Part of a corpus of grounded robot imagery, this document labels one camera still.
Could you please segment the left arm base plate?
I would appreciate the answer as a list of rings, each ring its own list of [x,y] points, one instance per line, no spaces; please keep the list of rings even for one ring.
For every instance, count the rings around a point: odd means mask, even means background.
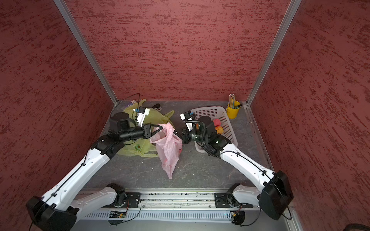
[[[113,203],[103,208],[138,208],[140,193],[119,193]]]

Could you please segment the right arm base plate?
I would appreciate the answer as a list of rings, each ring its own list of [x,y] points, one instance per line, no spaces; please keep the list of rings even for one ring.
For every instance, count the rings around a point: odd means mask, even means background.
[[[227,192],[214,193],[214,200],[216,208],[254,208],[251,204],[239,203],[232,194]]]

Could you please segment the pink plastic bag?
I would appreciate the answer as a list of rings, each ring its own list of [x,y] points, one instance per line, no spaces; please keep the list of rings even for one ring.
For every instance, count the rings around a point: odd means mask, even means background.
[[[161,167],[171,180],[176,164],[182,152],[182,140],[174,135],[174,127],[171,123],[159,124],[163,127],[162,131],[149,139],[155,145],[161,161]]]

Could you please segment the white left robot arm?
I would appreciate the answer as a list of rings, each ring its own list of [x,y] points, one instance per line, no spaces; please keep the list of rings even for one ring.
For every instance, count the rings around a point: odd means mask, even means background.
[[[99,208],[108,205],[128,207],[125,189],[115,183],[81,200],[75,200],[75,197],[128,141],[149,139],[163,129],[160,125],[145,124],[148,114],[147,109],[138,112],[136,120],[127,113],[111,116],[108,133],[96,140],[85,157],[43,196],[29,199],[26,207],[31,224],[43,231],[69,231],[80,218]]]

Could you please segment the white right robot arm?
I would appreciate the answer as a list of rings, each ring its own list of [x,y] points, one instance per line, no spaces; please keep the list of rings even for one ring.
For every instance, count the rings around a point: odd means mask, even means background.
[[[182,143],[198,143],[207,155],[229,163],[256,187],[255,192],[247,190],[242,184],[231,187],[228,191],[230,206],[256,205],[273,220],[279,220],[284,215],[294,195],[289,178],[283,171],[274,172],[244,154],[231,140],[218,134],[209,116],[196,118],[194,113],[188,111],[180,118],[186,127],[176,130],[174,134]]]

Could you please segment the green avocado plastic bag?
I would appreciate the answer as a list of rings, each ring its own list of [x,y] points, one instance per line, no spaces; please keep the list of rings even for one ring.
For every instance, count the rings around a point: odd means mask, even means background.
[[[117,154],[123,157],[158,157],[156,146],[149,139],[164,124],[173,125],[171,117],[175,111],[164,111],[163,105],[148,105],[146,99],[142,99],[125,107],[123,112],[129,115],[126,122],[130,128],[119,132],[120,137],[127,139],[127,141],[124,142],[124,147]]]

